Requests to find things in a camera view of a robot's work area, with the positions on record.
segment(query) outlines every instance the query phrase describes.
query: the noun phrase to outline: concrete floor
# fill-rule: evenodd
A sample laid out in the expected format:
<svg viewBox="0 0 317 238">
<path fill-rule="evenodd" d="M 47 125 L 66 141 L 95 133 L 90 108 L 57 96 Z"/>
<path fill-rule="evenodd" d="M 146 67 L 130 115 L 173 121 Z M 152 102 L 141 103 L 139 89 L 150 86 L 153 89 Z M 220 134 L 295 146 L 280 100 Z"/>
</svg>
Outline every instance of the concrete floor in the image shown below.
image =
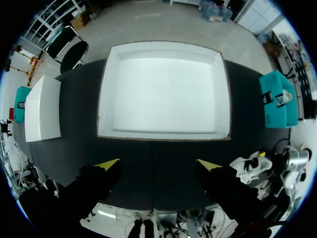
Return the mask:
<svg viewBox="0 0 317 238">
<path fill-rule="evenodd" d="M 123 2 L 104 9 L 96 20 L 78 31 L 88 42 L 84 62 L 107 58 L 114 45 L 135 41 L 178 41 L 220 51 L 226 60 L 239 63 L 262 74 L 273 71 L 262 45 L 240 25 L 230 22 L 207 22 L 197 6 L 160 1 Z M 37 68 L 32 85 L 47 74 L 59 75 L 59 64 L 47 55 Z"/>
</svg>

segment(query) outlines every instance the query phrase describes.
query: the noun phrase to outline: white box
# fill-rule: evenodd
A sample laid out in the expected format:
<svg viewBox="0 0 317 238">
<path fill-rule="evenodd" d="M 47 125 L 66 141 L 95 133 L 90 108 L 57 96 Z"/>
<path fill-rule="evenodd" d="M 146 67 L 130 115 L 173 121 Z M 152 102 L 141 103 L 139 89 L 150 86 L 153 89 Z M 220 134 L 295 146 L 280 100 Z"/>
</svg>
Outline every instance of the white box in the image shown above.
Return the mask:
<svg viewBox="0 0 317 238">
<path fill-rule="evenodd" d="M 176 42 L 111 48 L 101 85 L 98 136 L 229 139 L 230 94 L 219 52 Z"/>
<path fill-rule="evenodd" d="M 60 137 L 59 91 L 60 81 L 44 75 L 26 97 L 26 142 Z"/>
</svg>

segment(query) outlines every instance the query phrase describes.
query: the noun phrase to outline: chair backrest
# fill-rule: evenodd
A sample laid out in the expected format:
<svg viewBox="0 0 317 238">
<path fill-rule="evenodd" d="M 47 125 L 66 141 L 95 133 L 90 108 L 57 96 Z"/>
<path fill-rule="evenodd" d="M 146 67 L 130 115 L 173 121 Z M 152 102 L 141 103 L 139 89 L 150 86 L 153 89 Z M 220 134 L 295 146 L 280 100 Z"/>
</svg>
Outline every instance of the chair backrest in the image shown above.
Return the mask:
<svg viewBox="0 0 317 238">
<path fill-rule="evenodd" d="M 77 36 L 77 34 L 72 27 L 65 26 L 64 29 L 52 40 L 50 45 L 47 47 L 46 52 L 55 59 L 64 47 L 75 38 L 75 36 Z"/>
</svg>

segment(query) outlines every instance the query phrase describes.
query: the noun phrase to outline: red object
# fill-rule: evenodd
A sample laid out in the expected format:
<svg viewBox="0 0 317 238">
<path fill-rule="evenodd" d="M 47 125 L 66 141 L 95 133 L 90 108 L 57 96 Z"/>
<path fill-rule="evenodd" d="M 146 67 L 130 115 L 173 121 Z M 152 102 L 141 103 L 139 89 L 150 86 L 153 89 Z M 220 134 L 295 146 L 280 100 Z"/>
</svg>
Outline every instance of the red object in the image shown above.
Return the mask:
<svg viewBox="0 0 317 238">
<path fill-rule="evenodd" d="M 10 108 L 10 111 L 9 111 L 9 120 L 13 120 L 13 110 L 14 110 L 14 108 Z"/>
</svg>

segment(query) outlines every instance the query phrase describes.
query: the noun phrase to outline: person's leg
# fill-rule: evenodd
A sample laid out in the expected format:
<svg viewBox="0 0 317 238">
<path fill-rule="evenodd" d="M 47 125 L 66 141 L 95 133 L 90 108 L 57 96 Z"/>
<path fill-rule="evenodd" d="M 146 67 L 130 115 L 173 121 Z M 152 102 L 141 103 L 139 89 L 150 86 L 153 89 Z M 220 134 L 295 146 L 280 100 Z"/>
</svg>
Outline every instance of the person's leg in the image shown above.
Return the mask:
<svg viewBox="0 0 317 238">
<path fill-rule="evenodd" d="M 143 221 L 145 226 L 145 238 L 154 238 L 154 224 L 151 221 L 152 216 L 152 213 L 148 213 Z"/>
<path fill-rule="evenodd" d="M 140 213 L 135 214 L 134 227 L 130 231 L 128 238 L 139 238 L 142 226 L 142 216 Z"/>
</svg>

